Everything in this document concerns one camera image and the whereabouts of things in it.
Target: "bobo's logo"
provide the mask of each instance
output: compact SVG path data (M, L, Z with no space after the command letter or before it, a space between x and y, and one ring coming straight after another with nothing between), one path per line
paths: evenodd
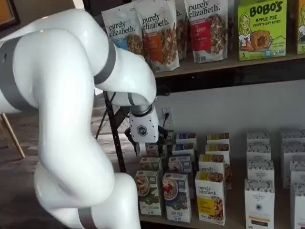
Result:
M251 17L254 17L256 14L268 14L269 12L279 12L282 10L282 4L283 4L283 1L276 1L274 3L271 3L271 4L265 4L264 6L258 6L258 7L255 7L253 6L251 9L250 9L250 16Z
M143 125L138 126L138 133L139 133L139 135L142 136L142 137L146 136L146 135L147 135L147 129L146 129L146 127L143 126Z

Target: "bobo's box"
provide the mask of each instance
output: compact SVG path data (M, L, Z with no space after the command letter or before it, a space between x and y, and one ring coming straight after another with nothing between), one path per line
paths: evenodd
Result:
M168 220L190 223L192 209L186 174L165 173L163 191Z
M286 55L287 0L243 0L238 7L239 60Z

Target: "robotic arm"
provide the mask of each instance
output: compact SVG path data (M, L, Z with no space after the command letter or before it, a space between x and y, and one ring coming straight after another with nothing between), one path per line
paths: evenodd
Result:
M70 228L140 229L132 177L115 174L91 134L94 84L132 106L136 142L158 140L154 75L85 11L39 19L0 40L0 112L39 110L39 203Z

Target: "wooden shelf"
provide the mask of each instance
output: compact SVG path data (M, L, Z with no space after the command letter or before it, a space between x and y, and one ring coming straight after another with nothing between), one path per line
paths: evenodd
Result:
M192 221L191 223L180 223L169 221L166 218L166 212L163 216L144 216L140 214L140 220L152 223L173 225L182 228L194 229L245 229L245 209L244 209L244 179L246 172L240 169L233 169L233 189L227 191L226 199L226 222L224 226L200 221L196 205L192 202ZM275 190L275 207L274 207L274 228L290 228L290 207L289 207L289 190L280 187L280 177L276 177Z
M263 64L263 63L298 60L302 58L305 58L305 54L298 55L296 54L296 48L289 47L287 49L286 56L283 57L265 58L265 59L250 60L250 61L239 61L238 52L233 52L229 54L228 58L223 61L197 64L193 62L193 52L188 52L186 59L180 61L179 68L171 72L156 73L155 77L159 78L159 77L166 77L173 75L200 73L200 72L215 71L220 69L229 69L235 67Z

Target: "purely elizabeth granola bag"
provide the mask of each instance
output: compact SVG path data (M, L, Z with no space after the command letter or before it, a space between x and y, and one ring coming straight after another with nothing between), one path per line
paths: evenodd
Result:
M106 31L119 47L143 55L142 29L134 3L102 11Z
M195 63L227 58L228 0L184 0Z
M142 0L135 8L144 33L155 72L171 71L179 67L176 41L176 6L174 0Z

